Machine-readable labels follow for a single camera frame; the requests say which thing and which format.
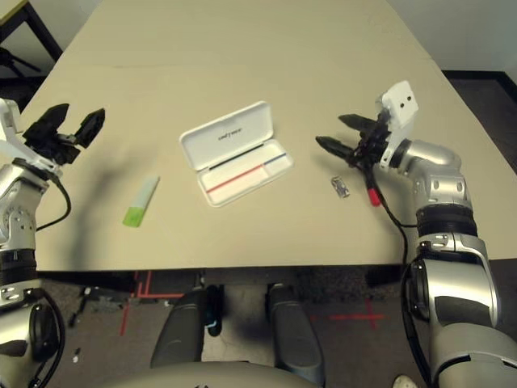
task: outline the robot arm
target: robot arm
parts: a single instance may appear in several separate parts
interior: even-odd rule
[[[36,209],[51,180],[61,187],[60,167],[95,138],[104,110],[90,114],[79,131],[64,137],[57,128],[68,105],[50,108],[28,131],[16,136],[19,112],[0,99],[0,152],[15,160],[0,169],[0,387],[45,386],[65,345],[65,325],[36,274]],[[42,380],[38,374],[54,355]]]
[[[368,190],[376,189],[371,185],[376,164],[413,182],[418,256],[405,270],[401,306],[422,377],[443,388],[515,386],[517,344],[495,330],[500,305],[460,158],[441,146],[406,139],[418,110],[408,82],[384,93],[379,108],[377,121],[340,117],[360,131],[355,149],[331,137],[317,142],[363,172]],[[429,323],[429,364],[411,315]]]

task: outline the beige table surface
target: beige table surface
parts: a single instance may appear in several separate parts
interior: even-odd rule
[[[0,2],[0,26],[27,2],[28,0],[2,0]]]
[[[41,270],[114,270],[310,264],[390,264],[402,244],[357,171],[316,135],[358,136],[337,120],[374,116],[374,100],[408,79],[420,112],[412,138],[454,149],[492,259],[517,256],[517,179],[438,66],[384,0],[104,0],[23,114],[70,103],[61,131],[105,107],[103,131],[64,169],[74,210],[37,235]],[[211,208],[178,143],[199,124],[258,100],[295,167]],[[148,175],[160,175],[142,226],[122,225]],[[351,190],[339,199],[330,178]],[[380,176],[403,221],[408,183]],[[64,211],[52,188],[38,222]]]

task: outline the wall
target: wall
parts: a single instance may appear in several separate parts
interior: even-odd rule
[[[100,2],[31,0],[64,49]],[[442,69],[505,70],[517,82],[517,43],[514,41],[517,36],[516,0],[388,2]],[[52,59],[27,26],[14,32],[2,46],[35,63],[45,72],[49,72],[53,66]],[[9,70],[0,68],[0,77],[10,75]]]
[[[387,0],[444,70],[505,70],[517,82],[516,0]]]
[[[62,49],[70,44],[100,2],[101,0],[31,0],[32,6]],[[53,67],[52,58],[25,23],[2,43],[2,47],[37,65],[45,74]],[[37,75],[23,66],[19,68],[26,75]],[[13,74],[10,70],[0,67],[0,78],[11,76]]]

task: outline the floor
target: floor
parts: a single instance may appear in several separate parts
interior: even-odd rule
[[[490,80],[451,80],[460,96],[517,172],[517,104]],[[16,98],[17,88],[0,89]],[[369,267],[249,268],[207,270],[207,284],[226,284],[226,317],[220,337],[205,337],[205,361],[251,361],[271,365],[271,331],[263,309],[267,284],[295,286],[304,300],[326,358],[327,386],[390,387],[399,373],[421,386],[400,317],[398,287],[370,288]],[[493,263],[504,306],[501,330],[517,340],[517,260]],[[153,347],[170,312],[172,293],[186,292],[194,272],[144,272],[141,295],[103,294],[88,302],[68,330],[65,355],[52,388],[97,386],[149,368]],[[50,281],[49,292],[65,319],[80,305],[81,288]],[[153,297],[169,295],[165,299]],[[419,327],[425,344],[425,327]]]

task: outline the green highlighter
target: green highlighter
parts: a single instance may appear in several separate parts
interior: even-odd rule
[[[137,197],[129,207],[122,223],[131,228],[137,228],[144,219],[145,210],[153,197],[154,189],[156,189],[159,176],[148,178],[142,185]]]

